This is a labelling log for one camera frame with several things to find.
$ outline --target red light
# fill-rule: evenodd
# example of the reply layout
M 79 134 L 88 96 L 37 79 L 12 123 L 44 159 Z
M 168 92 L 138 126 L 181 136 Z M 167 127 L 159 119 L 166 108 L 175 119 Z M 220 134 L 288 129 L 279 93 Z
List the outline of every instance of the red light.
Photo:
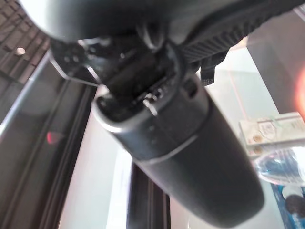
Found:
M 53 145 L 53 144 L 59 142 L 63 138 L 64 138 L 64 135 L 62 133 L 57 133 L 57 132 L 52 132 L 52 131 L 49 131 L 47 133 L 47 142 L 50 145 Z
M 297 81 L 295 103 L 299 113 L 305 119 L 305 68 L 302 70 Z

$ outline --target black cylindrical handle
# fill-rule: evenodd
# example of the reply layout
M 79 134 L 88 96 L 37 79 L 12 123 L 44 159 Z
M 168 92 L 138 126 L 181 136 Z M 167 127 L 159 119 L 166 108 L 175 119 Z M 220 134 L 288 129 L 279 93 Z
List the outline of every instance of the black cylindrical handle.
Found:
M 165 192 L 219 227 L 233 227 L 264 204 L 258 178 L 224 117 L 210 102 L 205 123 L 164 157 L 137 161 Z

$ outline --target black plastic housing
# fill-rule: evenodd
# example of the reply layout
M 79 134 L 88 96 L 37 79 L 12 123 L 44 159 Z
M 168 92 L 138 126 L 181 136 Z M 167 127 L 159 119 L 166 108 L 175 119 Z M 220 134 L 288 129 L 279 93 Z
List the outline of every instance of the black plastic housing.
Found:
M 98 99 L 92 108 L 135 163 L 200 218 L 227 228 L 256 214 L 264 203 L 258 178 L 199 79 L 186 78 L 166 99 L 155 102 L 157 115 L 144 107 L 120 123 L 103 114 Z

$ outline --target clear plastic bottle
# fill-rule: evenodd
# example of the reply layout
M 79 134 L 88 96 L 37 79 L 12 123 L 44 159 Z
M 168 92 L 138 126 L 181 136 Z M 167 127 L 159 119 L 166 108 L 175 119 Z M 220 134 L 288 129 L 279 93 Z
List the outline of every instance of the clear plastic bottle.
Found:
M 253 164 L 259 177 L 270 183 L 305 186 L 305 147 L 277 149 Z

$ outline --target small screw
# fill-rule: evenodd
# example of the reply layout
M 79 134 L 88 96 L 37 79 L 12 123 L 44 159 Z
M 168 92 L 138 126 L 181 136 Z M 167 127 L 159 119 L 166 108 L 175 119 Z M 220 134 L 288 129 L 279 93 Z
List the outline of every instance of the small screw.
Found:
M 78 62 L 78 61 L 79 61 L 79 59 L 78 59 L 77 56 L 73 56 L 73 60 L 74 60 L 75 62 Z
M 65 56 L 65 57 L 64 57 L 64 61 L 65 61 L 65 62 L 70 62 L 70 58 L 67 57 L 67 56 Z

